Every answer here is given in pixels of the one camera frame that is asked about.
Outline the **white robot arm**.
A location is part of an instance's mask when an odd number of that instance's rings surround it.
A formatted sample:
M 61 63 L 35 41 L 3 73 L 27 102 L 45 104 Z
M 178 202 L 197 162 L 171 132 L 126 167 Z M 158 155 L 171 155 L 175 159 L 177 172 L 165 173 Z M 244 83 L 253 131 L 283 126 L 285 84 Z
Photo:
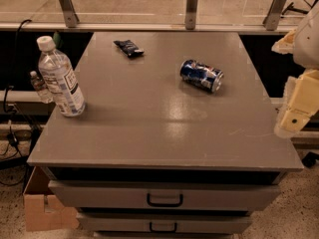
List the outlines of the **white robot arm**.
M 292 54 L 293 61 L 305 69 L 298 78 L 287 79 L 274 128 L 277 136 L 291 138 L 319 111 L 319 4 L 271 50 Z

